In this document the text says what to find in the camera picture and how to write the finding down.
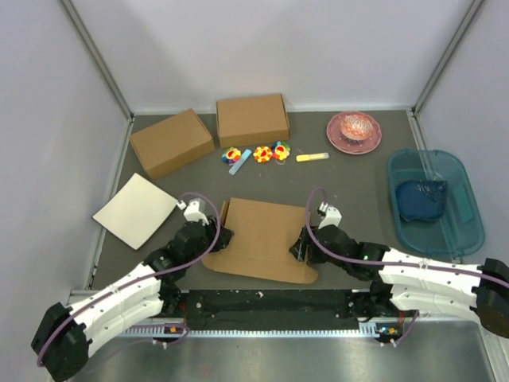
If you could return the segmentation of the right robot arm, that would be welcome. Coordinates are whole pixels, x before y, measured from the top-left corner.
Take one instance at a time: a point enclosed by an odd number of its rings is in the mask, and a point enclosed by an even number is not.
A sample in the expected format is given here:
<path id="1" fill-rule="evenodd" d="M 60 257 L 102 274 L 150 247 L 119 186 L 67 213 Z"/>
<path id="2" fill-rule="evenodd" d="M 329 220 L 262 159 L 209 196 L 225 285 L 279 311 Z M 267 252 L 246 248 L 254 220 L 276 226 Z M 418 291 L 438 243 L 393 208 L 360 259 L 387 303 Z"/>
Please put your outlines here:
<path id="1" fill-rule="evenodd" d="M 508 336 L 508 266 L 487 258 L 481 265 L 444 263 L 383 244 L 358 242 L 334 225 L 303 227 L 289 248 L 299 262 L 332 263 L 371 284 L 371 305 L 455 315 Z"/>

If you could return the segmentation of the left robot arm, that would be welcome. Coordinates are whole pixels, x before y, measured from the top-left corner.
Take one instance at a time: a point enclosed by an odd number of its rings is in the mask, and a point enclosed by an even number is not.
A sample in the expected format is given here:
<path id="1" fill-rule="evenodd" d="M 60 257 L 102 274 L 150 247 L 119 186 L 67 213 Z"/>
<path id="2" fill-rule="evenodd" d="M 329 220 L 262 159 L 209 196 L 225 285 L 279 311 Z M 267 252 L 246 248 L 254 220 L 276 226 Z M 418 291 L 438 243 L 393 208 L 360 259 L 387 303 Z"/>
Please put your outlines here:
<path id="1" fill-rule="evenodd" d="M 117 282 L 70 306 L 50 306 L 31 342 L 38 366 L 53 380 L 66 381 L 126 329 L 158 314 L 175 314 L 181 304 L 176 282 L 203 255 L 226 248 L 233 235 L 213 216 L 206 224 L 188 221 Z"/>

